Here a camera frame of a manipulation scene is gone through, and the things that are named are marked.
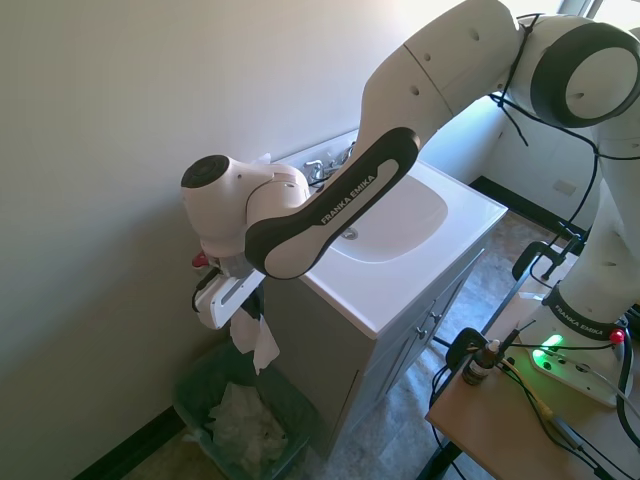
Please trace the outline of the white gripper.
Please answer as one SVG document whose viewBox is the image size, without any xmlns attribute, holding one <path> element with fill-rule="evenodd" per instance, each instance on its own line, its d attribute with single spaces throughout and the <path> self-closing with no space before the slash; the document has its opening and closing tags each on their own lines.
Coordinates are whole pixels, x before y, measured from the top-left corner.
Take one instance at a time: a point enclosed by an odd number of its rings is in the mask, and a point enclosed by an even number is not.
<svg viewBox="0 0 640 480">
<path fill-rule="evenodd" d="M 264 278 L 258 271 L 243 278 L 209 271 L 196 284 L 192 310 L 200 322 L 212 330 L 223 328 L 240 307 L 249 317 L 260 320 L 264 315 L 264 291 L 256 288 Z"/>
</svg>

